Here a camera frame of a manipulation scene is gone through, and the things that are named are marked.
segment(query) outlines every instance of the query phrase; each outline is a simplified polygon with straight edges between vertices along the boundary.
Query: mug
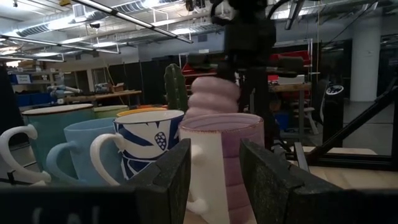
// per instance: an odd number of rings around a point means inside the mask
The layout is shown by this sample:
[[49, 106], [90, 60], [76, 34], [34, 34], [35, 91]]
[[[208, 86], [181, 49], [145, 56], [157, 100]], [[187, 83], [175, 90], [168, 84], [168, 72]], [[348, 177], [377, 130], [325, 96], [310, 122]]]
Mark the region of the mug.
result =
[[246, 223], [252, 208], [239, 162], [241, 139], [264, 145], [261, 117], [211, 114], [185, 119], [180, 138], [191, 139], [192, 168], [187, 208], [208, 223]]
[[129, 110], [128, 105], [101, 106], [94, 108], [95, 118], [115, 118], [120, 112]]
[[122, 154], [122, 172], [129, 180], [178, 143], [178, 125], [184, 112], [148, 111], [125, 115], [114, 120], [116, 134], [98, 136], [90, 148], [91, 161], [98, 173], [111, 185], [119, 185], [103, 167], [100, 149], [112, 139]]
[[[63, 129], [70, 124], [94, 119], [92, 104], [53, 106], [48, 108], [39, 108], [28, 110], [22, 113], [27, 126], [19, 126], [8, 129], [0, 136], [0, 154], [4, 161], [15, 171], [33, 178], [35, 181], [43, 180], [45, 182], [59, 182], [59, 180], [50, 176], [45, 160], [50, 149], [55, 145], [65, 142]], [[30, 137], [30, 146], [32, 147], [36, 158], [37, 166], [41, 172], [34, 172], [23, 168], [11, 155], [9, 148], [10, 138], [17, 133], [25, 133]], [[60, 155], [62, 160], [59, 166], [71, 177], [76, 177], [76, 172], [70, 159], [69, 152]]]
[[[114, 134], [114, 118], [94, 119], [67, 126], [63, 132], [67, 142], [54, 146], [47, 156], [47, 167], [49, 171], [62, 181], [73, 185], [108, 185], [108, 183], [97, 173], [90, 158], [90, 146], [101, 134]], [[99, 156], [105, 169], [118, 181], [123, 180], [121, 170], [121, 155], [113, 142], [106, 142], [104, 150]], [[73, 165], [77, 173], [77, 179], [64, 173], [58, 166], [60, 155], [70, 153]]]
[[141, 112], [148, 112], [148, 111], [159, 111], [159, 110], [166, 110], [165, 108], [142, 108], [142, 109], [134, 109], [129, 111], [120, 112], [117, 114], [117, 117], [133, 114], [133, 113], [141, 113]]

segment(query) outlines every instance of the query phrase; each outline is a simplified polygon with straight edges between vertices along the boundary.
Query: white mug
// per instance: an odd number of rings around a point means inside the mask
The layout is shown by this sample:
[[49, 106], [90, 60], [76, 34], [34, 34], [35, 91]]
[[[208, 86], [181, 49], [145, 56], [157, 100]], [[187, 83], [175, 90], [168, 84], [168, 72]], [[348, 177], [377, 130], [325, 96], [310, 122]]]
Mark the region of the white mug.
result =
[[119, 185], [100, 159], [102, 144], [112, 139], [122, 154], [123, 176], [129, 180], [178, 143], [178, 125], [183, 117], [183, 111], [160, 110], [116, 118], [113, 121], [116, 134], [102, 134], [91, 143], [90, 156], [95, 169], [109, 184]]
[[262, 118], [230, 113], [197, 116], [180, 124], [180, 138], [191, 139], [192, 168], [187, 208], [208, 223], [246, 223], [252, 208], [239, 162], [243, 138], [264, 145]]

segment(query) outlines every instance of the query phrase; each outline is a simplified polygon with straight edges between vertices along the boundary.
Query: ductwork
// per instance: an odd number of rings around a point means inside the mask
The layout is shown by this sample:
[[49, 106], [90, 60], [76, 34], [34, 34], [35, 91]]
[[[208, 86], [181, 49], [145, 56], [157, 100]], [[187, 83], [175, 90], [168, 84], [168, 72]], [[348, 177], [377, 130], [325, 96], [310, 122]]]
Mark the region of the ductwork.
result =
[[[132, 12], [140, 12], [145, 9], [148, 9], [148, 6], [145, 4], [145, 1], [148, 0], [138, 0], [133, 1], [127, 4], [123, 4], [120, 6], [113, 7], [115, 10], [123, 12], [123, 13], [132, 13]], [[177, 2], [179, 0], [159, 0], [156, 5], [151, 4], [150, 7], [157, 7], [163, 4]], [[86, 20], [84, 22], [97, 21], [100, 19], [104, 19], [109, 15], [104, 12], [96, 11], [92, 8], [85, 8], [85, 17]], [[18, 22], [10, 29], [0, 30], [0, 34], [10, 34], [15, 33], [20, 37], [27, 37], [28, 35], [39, 34], [43, 32], [48, 32], [51, 30], [63, 29], [65, 27], [56, 25], [51, 25], [52, 22], [57, 22], [59, 20], [66, 19], [67, 21], [63, 21], [64, 24], [68, 24], [69, 27], [77, 26], [81, 24], [81, 21], [75, 19], [75, 13], [73, 10], [68, 10], [64, 12], [55, 13], [49, 16], [45, 16], [43, 18], [32, 20], [32, 21], [24, 21]]]

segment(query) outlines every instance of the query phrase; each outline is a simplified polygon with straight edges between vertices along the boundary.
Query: pink ribbed vase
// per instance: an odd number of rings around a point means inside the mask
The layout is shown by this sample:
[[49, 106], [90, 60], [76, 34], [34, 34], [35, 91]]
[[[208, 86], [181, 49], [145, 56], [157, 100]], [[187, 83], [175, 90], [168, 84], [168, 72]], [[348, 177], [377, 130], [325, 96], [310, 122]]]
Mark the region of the pink ribbed vase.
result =
[[216, 77], [199, 77], [191, 86], [192, 96], [184, 119], [196, 116], [238, 112], [239, 87]]

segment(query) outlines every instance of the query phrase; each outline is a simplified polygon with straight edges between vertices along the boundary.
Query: cactus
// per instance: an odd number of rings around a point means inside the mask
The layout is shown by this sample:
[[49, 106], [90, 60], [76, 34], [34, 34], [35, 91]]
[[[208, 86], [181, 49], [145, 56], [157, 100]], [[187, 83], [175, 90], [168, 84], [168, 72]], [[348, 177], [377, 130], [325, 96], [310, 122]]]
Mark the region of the cactus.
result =
[[170, 64], [164, 74], [165, 89], [169, 110], [188, 110], [187, 87], [180, 67]]

